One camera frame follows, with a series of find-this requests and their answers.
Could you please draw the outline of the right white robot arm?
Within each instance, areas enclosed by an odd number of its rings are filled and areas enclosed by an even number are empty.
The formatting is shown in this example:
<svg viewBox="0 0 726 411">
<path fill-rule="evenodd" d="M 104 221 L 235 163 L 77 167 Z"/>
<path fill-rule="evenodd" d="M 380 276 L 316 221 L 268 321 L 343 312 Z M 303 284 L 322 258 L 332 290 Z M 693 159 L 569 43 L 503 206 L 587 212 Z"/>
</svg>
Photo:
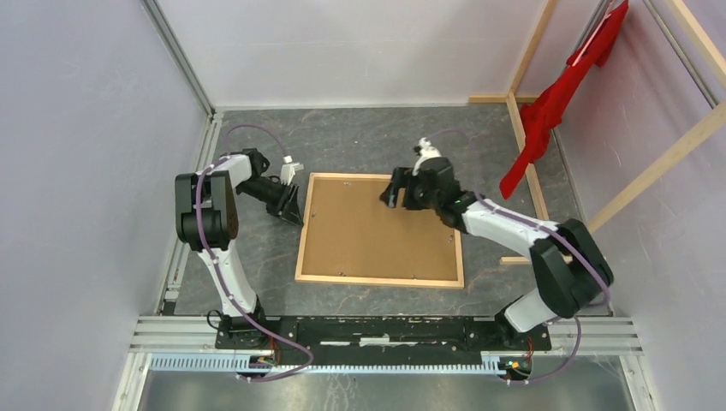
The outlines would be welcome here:
<svg viewBox="0 0 726 411">
<path fill-rule="evenodd" d="M 463 189 L 447 158 L 394 169 L 379 198 L 389 208 L 432 210 L 444 225 L 494 241 L 531 263 L 535 289 L 496 316 L 494 336 L 505 349 L 519 348 L 538 325 L 575 317 L 597 298 L 610 301 L 613 272 L 580 220 L 555 223 L 499 206 Z"/>
</svg>

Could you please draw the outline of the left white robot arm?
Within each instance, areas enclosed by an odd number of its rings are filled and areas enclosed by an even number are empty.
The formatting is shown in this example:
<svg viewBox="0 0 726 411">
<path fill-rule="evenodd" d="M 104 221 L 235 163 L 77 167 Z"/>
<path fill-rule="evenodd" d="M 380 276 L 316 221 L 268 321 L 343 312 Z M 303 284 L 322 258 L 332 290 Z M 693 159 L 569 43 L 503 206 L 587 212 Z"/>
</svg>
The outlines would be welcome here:
<svg viewBox="0 0 726 411">
<path fill-rule="evenodd" d="M 204 169 L 180 174 L 174 181 L 176 233 L 212 275 L 222 302 L 217 329 L 224 335 L 235 333 L 252 349 L 267 342 L 269 326 L 236 250 L 240 223 L 235 197 L 246 194 L 262 202 L 269 215 L 303 224 L 299 187 L 293 181 L 303 164 L 286 155 L 279 175 L 267 175 L 269 167 L 261 152 L 245 149 L 224 154 Z"/>
</svg>

